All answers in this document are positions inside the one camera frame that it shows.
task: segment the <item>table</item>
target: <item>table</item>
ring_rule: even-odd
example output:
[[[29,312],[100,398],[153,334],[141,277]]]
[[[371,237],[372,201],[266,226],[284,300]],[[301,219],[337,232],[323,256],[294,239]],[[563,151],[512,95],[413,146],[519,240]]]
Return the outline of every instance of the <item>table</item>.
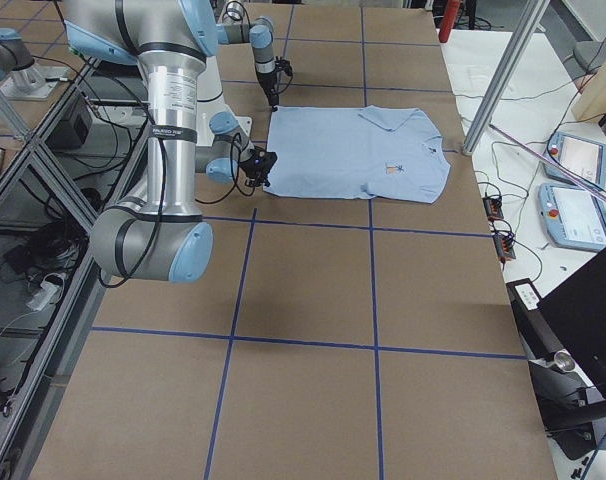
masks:
[[[447,64],[450,81],[457,106],[463,118],[464,129],[469,127],[476,109],[480,104],[477,97],[485,92],[505,46],[509,33],[453,31],[449,42],[443,46],[443,55]],[[555,90],[539,96],[543,92]],[[535,34],[523,54],[519,65],[510,79],[503,98],[524,100],[503,100],[499,103],[493,122],[507,130],[523,142],[546,140],[561,121],[567,105],[574,99],[576,88],[568,76],[558,56],[543,34]],[[570,113],[566,121],[572,122]],[[595,123],[567,123],[560,131],[565,131],[593,139],[606,144],[606,137]],[[522,189],[503,182],[501,178],[516,185],[531,185],[531,195],[526,201],[506,196],[503,212],[506,219],[515,228],[520,224],[517,239],[530,247],[542,260],[543,270],[535,282],[537,290],[545,296],[557,285],[571,276],[595,254],[579,250],[558,248],[551,243],[540,219],[536,193],[538,187],[551,180],[543,173],[535,174],[538,161],[519,148],[509,145],[494,145],[496,161],[492,156],[492,144],[505,139],[494,132],[486,132],[473,154],[474,168],[479,181],[496,184],[503,194],[523,195]],[[543,151],[543,144],[531,145],[536,151]],[[489,187],[490,195],[496,194]],[[539,272],[539,263],[531,252],[520,245],[515,246],[516,260],[508,262],[503,272],[506,282],[522,278],[534,279]],[[559,478],[571,475],[575,468],[582,467],[580,461],[571,462],[555,442],[550,441]],[[606,451],[599,454],[591,468],[590,478],[606,478]]]
[[[553,478],[430,14],[248,7],[292,61],[283,105],[423,108],[446,190],[205,209],[199,282],[106,294],[30,478]],[[226,100],[260,145],[249,47],[222,50]]]

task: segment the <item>black device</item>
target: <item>black device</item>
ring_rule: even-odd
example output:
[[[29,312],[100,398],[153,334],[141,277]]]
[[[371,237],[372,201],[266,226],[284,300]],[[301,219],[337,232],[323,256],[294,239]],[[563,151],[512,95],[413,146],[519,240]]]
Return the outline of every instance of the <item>black device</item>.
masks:
[[[596,387],[573,372],[530,369],[546,429],[568,458],[580,458],[606,432],[606,247],[544,298],[529,280],[507,288],[533,354],[549,359],[565,348]]]
[[[546,295],[539,310],[606,398],[606,248]]]
[[[92,126],[92,116],[79,94],[45,141],[52,150],[81,148]]]

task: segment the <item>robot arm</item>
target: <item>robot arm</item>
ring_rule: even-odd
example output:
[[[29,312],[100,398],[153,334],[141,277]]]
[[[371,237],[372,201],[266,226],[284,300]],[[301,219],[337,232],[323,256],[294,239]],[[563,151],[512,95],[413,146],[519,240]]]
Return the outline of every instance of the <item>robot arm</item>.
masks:
[[[16,30],[0,28],[0,81],[8,74],[23,92],[41,88],[46,81]]]
[[[68,0],[66,6],[73,48],[138,65],[152,123],[147,178],[99,216],[90,252],[103,270],[125,279],[195,281],[213,244],[195,202],[195,171],[229,181],[240,167],[246,184],[260,186],[276,161],[252,145],[224,103],[209,1]],[[234,141],[242,146],[238,167],[229,156]]]

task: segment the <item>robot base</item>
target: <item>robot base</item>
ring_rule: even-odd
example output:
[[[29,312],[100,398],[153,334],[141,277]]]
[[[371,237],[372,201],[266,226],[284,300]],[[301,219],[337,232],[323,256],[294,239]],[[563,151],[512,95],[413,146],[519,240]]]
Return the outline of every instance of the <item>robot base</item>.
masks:
[[[67,75],[68,68],[67,67],[44,67],[40,66],[40,71],[43,76],[47,78],[61,78]],[[12,77],[8,77],[3,85],[1,85],[1,92],[5,95],[5,98],[10,100],[36,100],[43,101],[47,100],[52,91],[59,84],[58,81],[50,81],[46,82],[40,88],[32,92],[24,92],[23,90],[19,90],[17,86],[14,84],[14,80]]]

